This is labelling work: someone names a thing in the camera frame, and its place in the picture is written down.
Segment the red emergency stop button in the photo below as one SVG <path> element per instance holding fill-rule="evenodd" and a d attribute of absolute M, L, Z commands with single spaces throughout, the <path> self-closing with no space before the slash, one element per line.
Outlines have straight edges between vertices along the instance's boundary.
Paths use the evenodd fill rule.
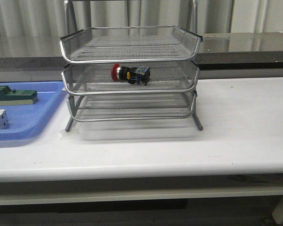
<path fill-rule="evenodd" d="M 150 81 L 150 68 L 145 66 L 126 67 L 116 63 L 111 69 L 113 81 L 127 81 L 130 84 L 140 85 L 141 82 L 146 86 Z"/>

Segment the blue plastic tray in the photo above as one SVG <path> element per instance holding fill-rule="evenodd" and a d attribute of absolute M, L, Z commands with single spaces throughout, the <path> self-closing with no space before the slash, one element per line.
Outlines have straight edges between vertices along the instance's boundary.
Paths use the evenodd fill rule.
<path fill-rule="evenodd" d="M 38 100 L 32 105 L 0 106 L 0 109 L 6 110 L 8 117 L 8 126 L 0 129 L 0 142 L 7 146 L 18 145 L 39 135 L 66 95 L 61 81 L 7 82 L 0 85 L 38 93 Z"/>

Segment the steel back counter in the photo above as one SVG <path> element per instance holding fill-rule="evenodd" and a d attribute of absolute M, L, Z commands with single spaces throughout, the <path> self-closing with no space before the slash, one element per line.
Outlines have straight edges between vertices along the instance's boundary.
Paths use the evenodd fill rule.
<path fill-rule="evenodd" d="M 0 37 L 0 69 L 63 68 L 59 40 Z M 194 62 L 204 70 L 283 68 L 283 33 L 207 33 Z"/>

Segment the green terminal block module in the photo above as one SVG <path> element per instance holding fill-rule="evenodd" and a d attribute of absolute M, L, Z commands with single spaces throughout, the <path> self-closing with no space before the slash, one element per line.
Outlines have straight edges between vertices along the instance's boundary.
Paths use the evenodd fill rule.
<path fill-rule="evenodd" d="M 38 100 L 36 90 L 16 90 L 9 86 L 0 86 L 0 106 L 32 105 Z"/>

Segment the white table leg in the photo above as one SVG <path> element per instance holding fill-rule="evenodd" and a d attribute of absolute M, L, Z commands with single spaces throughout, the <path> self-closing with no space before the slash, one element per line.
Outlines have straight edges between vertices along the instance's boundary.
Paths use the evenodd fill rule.
<path fill-rule="evenodd" d="M 283 196 L 274 208 L 272 217 L 276 224 L 281 225 L 283 223 Z"/>

